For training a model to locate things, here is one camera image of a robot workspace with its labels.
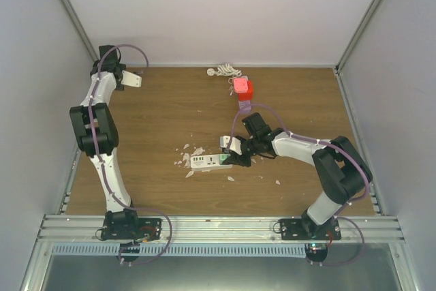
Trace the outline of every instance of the torn paper piece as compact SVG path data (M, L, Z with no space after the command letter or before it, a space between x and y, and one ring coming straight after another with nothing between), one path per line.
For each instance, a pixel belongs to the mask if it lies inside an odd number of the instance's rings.
M205 150L203 149L203 147L197 148L194 152L193 152L193 156L198 156L201 155L203 152L205 152Z

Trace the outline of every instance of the metal vent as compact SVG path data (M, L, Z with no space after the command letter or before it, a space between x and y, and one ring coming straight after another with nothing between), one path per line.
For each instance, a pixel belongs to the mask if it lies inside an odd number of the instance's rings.
M143 244L139 254L131 256L154 256L164 246L161 243ZM52 254L58 256L116 256L118 243L56 243ZM168 248L165 256L192 257L296 257L306 256L304 245L218 245L175 243Z

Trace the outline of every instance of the black wire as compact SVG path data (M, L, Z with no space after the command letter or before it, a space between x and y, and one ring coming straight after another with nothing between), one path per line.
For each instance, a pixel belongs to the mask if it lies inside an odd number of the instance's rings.
M269 157L269 156L265 156L265 155L262 155L261 153L258 153L258 155L260 156L260 157L263 157L263 158L267 158L267 159L275 159L275 157Z
M272 226L272 231L274 232L274 233L276 233L276 234L281 234L281 231L276 231L275 230L275 226L277 225L277 224L280 224L280 222L279 221L276 221L275 223L274 223L274 225Z
M102 230L103 230L102 228L99 228L98 230L95 231L95 234L94 234L94 235L95 235L95 238L96 238L98 241L104 241L103 239L101 239L101 238L99 238L99 237L97 236L97 232L98 232L98 231L102 231Z

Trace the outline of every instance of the white power strip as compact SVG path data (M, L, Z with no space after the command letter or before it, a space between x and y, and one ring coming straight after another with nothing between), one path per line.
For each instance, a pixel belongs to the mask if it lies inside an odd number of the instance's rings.
M230 155L221 153L217 155L199 155L191 157L191 170L207 172L209 170L222 170L232 168L233 165L223 165L222 162Z

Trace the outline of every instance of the wood surface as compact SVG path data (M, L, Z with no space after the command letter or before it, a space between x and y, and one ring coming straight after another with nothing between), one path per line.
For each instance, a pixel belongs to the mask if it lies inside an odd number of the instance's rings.
M143 69L142 87L115 91L110 111L119 131L118 159L135 206L171 215L300 215L322 191L313 166L295 159L256 157L250 168L195 172L182 153L203 147L219 153L219 137L230 134L238 104L227 78L207 76L205 68ZM336 78L329 69L243 68L253 81L257 103L274 108L294 133L316 138L347 136L354 141ZM260 108L272 129L279 126ZM240 120L235 132L247 136ZM97 173L82 156L68 214L106 212ZM369 198L345 215L373 215Z

